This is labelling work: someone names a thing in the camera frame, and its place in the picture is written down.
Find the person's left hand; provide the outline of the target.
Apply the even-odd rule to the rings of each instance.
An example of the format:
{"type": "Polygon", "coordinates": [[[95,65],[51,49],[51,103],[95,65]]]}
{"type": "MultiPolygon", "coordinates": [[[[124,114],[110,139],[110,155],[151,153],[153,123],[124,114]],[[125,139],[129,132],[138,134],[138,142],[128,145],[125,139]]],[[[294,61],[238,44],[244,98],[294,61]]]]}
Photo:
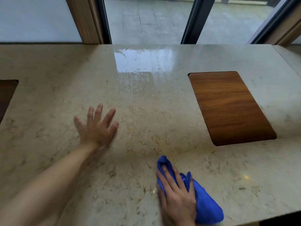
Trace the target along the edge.
{"type": "Polygon", "coordinates": [[[115,136],[111,137],[109,129],[111,127],[111,121],[113,120],[116,113],[116,109],[112,108],[105,115],[105,117],[99,122],[94,122],[94,108],[88,109],[87,121],[84,130],[77,130],[79,134],[79,146],[78,148],[87,151],[95,151],[106,147],[111,143],[115,136]]]}

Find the person's right hand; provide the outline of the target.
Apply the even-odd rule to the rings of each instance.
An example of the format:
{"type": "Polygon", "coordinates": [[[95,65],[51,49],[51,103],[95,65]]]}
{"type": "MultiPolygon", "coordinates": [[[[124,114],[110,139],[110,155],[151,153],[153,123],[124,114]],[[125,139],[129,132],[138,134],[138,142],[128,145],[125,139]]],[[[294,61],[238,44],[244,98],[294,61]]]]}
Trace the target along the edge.
{"type": "MultiPolygon", "coordinates": [[[[162,183],[162,174],[157,171],[162,183]]],[[[164,226],[196,226],[196,200],[190,198],[182,183],[181,193],[166,193],[167,209],[161,211],[164,226]]]]}

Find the blue microfibre cloth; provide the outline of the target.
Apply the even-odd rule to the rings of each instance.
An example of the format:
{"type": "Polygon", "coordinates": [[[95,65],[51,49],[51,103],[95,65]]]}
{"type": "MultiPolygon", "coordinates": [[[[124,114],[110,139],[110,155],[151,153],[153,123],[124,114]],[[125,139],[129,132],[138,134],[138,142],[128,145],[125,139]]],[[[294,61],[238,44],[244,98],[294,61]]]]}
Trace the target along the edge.
{"type": "Polygon", "coordinates": [[[224,220],[224,212],[222,208],[206,192],[206,190],[192,178],[191,172],[188,172],[187,174],[179,173],[180,179],[177,179],[171,162],[166,156],[160,156],[157,160],[157,169],[165,178],[166,175],[164,173],[163,166],[166,167],[176,185],[178,185],[179,180],[182,180],[187,191],[190,190],[190,181],[192,180],[196,200],[196,224],[212,225],[218,224],[224,220]]]}

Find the person's left forearm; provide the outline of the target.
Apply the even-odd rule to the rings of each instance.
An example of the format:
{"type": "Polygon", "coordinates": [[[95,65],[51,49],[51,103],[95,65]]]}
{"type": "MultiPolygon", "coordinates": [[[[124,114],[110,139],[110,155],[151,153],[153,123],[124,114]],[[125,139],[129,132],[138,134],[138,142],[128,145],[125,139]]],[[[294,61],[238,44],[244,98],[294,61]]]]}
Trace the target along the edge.
{"type": "Polygon", "coordinates": [[[58,226],[96,143],[80,144],[0,209],[0,226],[58,226]]]}

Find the wooden inlay panel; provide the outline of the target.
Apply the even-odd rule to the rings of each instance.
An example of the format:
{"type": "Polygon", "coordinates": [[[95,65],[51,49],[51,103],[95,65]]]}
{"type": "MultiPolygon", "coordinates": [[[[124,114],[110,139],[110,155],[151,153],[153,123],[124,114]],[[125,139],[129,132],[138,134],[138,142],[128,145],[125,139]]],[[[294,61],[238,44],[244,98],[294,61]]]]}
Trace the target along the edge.
{"type": "Polygon", "coordinates": [[[0,80],[0,124],[17,88],[17,79],[0,80]]]}
{"type": "Polygon", "coordinates": [[[189,73],[188,78],[215,146],[277,138],[238,72],[189,73]]]}

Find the wooden door jamb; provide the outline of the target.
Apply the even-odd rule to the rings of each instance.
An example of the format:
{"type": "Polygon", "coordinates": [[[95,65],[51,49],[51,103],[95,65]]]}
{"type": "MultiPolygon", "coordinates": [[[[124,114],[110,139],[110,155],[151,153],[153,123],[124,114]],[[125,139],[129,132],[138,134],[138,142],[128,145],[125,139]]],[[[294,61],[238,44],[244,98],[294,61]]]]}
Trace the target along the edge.
{"type": "Polygon", "coordinates": [[[104,44],[96,0],[66,0],[83,44],[104,44]]]}
{"type": "Polygon", "coordinates": [[[264,44],[286,47],[301,35],[301,3],[268,36],[264,44]]]}

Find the dark window frame post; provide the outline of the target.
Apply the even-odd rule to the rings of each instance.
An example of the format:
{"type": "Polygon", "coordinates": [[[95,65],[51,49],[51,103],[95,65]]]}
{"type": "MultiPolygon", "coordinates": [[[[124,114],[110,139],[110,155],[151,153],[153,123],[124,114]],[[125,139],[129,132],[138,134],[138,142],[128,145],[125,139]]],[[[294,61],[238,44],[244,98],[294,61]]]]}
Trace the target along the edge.
{"type": "Polygon", "coordinates": [[[277,5],[247,41],[247,44],[267,43],[268,38],[293,13],[298,4],[301,4],[301,0],[278,0],[277,5]]]}
{"type": "Polygon", "coordinates": [[[215,0],[194,0],[181,44],[197,43],[214,3],[215,0]]]}
{"type": "Polygon", "coordinates": [[[100,20],[102,44],[111,45],[112,40],[104,0],[96,0],[96,5],[100,20]]]}

